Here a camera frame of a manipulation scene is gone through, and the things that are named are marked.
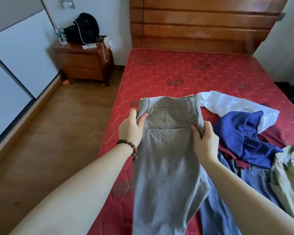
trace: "hand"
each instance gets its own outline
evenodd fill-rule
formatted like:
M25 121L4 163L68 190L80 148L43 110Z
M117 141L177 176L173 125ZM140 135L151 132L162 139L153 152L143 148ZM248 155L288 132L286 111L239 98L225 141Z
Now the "hand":
M204 121L205 133L201 138L195 125L191 125L194 134L194 151L198 161L203 166L209 162L219 162L218 146L219 137L213 132L211 123Z
M136 123L137 110L131 109L129 117L120 124L119 138L132 142L136 147L143 137L144 123L148 113L143 114Z

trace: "charging cable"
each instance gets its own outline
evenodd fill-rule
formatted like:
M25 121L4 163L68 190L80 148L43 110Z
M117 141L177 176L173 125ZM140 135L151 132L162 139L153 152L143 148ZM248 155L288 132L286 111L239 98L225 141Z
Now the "charging cable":
M78 27L78 31L79 31L79 33L80 33L80 37L81 37L81 40L82 40L82 42L85 44L85 45L90 45L90 44L100 44L101 46L102 46L102 50L103 50L103 57L105 58L105 61L107 61L106 60L106 56L105 56L105 48L104 48L104 46L101 44L101 43L85 43L84 41L83 41L83 39L82 39L82 35L81 35L81 30L80 30L80 27L78 26L78 23L75 21L75 23L76 23L76 25L77 25L77 27Z

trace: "nightstand drawer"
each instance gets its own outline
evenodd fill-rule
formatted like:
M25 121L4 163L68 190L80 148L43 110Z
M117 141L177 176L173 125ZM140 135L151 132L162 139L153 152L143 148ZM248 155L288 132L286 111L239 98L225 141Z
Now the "nightstand drawer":
M63 66L100 69L96 55L77 55L59 53Z
M65 67L63 70L68 78L103 80L101 71L97 69Z

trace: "plastic bottle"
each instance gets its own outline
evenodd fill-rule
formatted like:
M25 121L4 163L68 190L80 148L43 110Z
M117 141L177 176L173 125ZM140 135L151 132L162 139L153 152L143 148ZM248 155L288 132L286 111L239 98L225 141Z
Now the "plastic bottle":
M61 44L66 44L66 38L64 34L64 30L59 27L57 22L55 23L55 32L57 33L58 39Z

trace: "clothing pile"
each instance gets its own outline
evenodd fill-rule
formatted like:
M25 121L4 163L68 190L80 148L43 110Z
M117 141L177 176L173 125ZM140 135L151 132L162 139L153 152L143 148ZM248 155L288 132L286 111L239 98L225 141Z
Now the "clothing pile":
M133 235L183 235L199 210L203 235L241 234L211 179L198 163L190 124L204 134L200 107L221 118L218 159L294 218L294 146L274 127L279 111L211 91L183 98L143 98L149 113L133 164Z

